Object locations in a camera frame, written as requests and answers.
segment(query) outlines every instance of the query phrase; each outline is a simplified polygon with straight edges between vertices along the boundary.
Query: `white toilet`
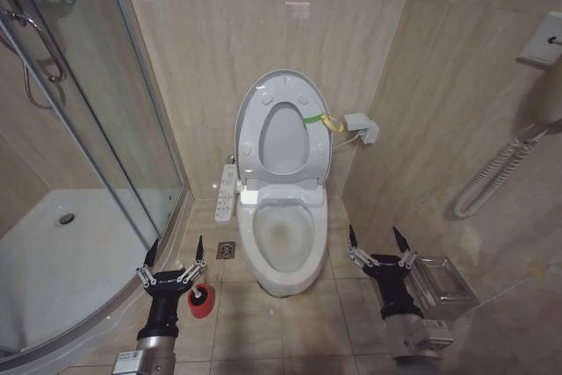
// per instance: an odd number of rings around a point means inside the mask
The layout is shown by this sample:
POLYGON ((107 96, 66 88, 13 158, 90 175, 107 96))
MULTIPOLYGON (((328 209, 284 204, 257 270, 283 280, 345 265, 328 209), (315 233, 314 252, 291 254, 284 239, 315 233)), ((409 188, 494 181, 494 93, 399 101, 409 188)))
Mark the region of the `white toilet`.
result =
POLYGON ((236 119, 242 249, 274 296, 303 292, 326 253, 332 136, 321 120, 303 121, 321 113, 328 106, 308 78, 276 70, 248 91, 236 119))

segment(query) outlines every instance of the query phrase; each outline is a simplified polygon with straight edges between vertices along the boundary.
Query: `shower drain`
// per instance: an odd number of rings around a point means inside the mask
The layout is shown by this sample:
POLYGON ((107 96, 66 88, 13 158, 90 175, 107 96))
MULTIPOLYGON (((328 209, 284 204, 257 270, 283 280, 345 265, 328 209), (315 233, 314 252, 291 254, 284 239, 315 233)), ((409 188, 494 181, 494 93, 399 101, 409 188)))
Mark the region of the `shower drain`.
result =
POLYGON ((75 218, 75 215, 73 213, 66 213, 63 214, 61 217, 59 217, 59 223, 61 223, 63 226, 65 224, 69 224, 71 223, 75 218))
POLYGON ((232 259, 234 258, 234 250, 236 249, 236 242, 220 242, 217 247, 217 259, 232 259))

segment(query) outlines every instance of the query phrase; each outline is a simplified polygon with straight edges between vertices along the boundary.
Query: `yellow tag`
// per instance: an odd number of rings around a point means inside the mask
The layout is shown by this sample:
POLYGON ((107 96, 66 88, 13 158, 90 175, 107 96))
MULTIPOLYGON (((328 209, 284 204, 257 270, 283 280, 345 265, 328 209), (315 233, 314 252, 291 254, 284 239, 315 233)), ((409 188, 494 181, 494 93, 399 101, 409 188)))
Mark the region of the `yellow tag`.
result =
POLYGON ((328 116, 327 114, 322 114, 321 119, 330 131, 337 133, 343 132, 343 123, 338 119, 328 116))

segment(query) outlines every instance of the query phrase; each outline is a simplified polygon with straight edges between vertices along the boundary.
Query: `wall socket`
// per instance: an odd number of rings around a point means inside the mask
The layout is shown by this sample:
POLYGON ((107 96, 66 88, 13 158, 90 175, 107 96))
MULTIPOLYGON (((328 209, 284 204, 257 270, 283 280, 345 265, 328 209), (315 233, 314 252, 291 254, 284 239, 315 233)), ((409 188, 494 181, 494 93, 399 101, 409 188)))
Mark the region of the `wall socket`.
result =
POLYGON ((562 55, 562 46, 549 43, 549 40, 562 41, 562 12, 549 12, 546 15, 543 23, 519 54, 519 60, 540 67, 552 66, 562 55))

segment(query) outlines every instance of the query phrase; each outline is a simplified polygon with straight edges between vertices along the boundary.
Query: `metal tissue box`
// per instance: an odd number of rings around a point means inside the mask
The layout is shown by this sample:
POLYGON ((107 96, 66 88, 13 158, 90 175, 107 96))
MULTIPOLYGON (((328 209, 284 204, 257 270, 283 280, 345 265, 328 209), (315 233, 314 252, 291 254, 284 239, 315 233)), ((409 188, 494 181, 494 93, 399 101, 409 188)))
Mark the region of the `metal tissue box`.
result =
POLYGON ((454 321, 478 299, 447 256, 420 256, 406 286, 426 318, 454 321))

